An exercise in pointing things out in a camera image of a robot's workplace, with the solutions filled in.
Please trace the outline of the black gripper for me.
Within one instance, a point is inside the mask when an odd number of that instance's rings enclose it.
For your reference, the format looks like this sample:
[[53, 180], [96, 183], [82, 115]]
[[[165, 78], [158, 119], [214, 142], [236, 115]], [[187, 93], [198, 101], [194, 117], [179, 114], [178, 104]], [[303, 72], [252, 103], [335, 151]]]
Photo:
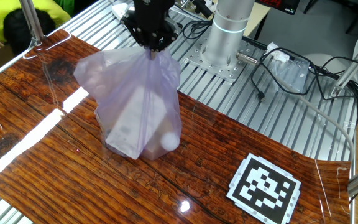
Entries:
[[172, 0], [134, 0], [135, 13], [125, 14], [125, 25], [140, 47], [149, 49], [150, 59], [174, 42], [180, 34], [180, 24], [166, 21]]

